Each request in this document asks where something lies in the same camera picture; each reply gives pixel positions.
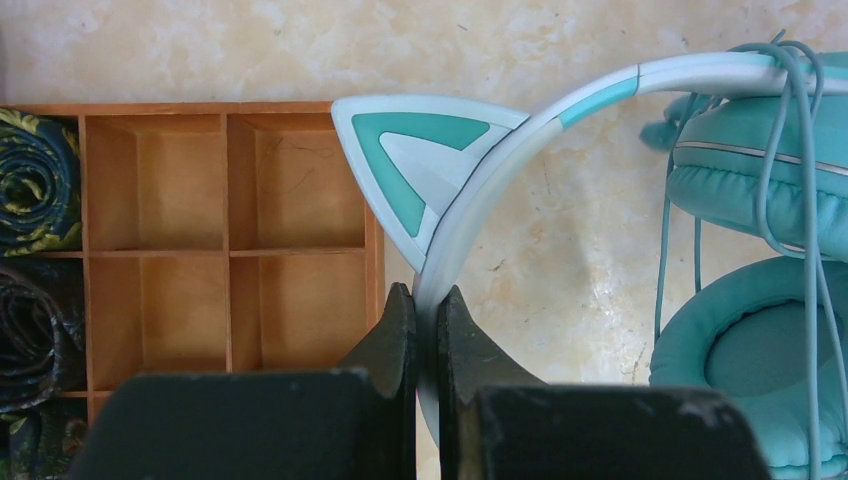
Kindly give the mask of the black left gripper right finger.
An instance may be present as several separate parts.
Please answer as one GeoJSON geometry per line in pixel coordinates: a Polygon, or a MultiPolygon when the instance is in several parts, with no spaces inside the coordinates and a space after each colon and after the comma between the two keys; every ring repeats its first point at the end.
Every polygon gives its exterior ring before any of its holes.
{"type": "Polygon", "coordinates": [[[474,321],[458,288],[437,313],[446,479],[766,479],[742,414],[703,388],[548,384],[474,321]]]}

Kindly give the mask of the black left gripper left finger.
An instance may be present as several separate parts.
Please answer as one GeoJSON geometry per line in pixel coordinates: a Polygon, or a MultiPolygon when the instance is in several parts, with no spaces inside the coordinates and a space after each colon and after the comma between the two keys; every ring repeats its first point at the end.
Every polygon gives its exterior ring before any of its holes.
{"type": "Polygon", "coordinates": [[[415,311],[391,286],[335,366],[141,374],[101,408],[73,479],[412,479],[415,311]]]}

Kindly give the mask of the teal cat-ear headphones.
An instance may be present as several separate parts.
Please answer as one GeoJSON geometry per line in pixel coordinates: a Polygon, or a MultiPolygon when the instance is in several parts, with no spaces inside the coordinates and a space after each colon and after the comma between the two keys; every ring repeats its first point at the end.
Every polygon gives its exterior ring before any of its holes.
{"type": "Polygon", "coordinates": [[[437,313],[506,188],[553,139],[623,100],[679,99],[642,141],[663,209],[764,240],[654,319],[647,387],[703,388],[751,429],[766,479],[847,475],[847,57],[776,37],[615,71],[528,114],[437,95],[335,101],[365,200],[415,272],[417,394],[439,448],[437,313]]]}

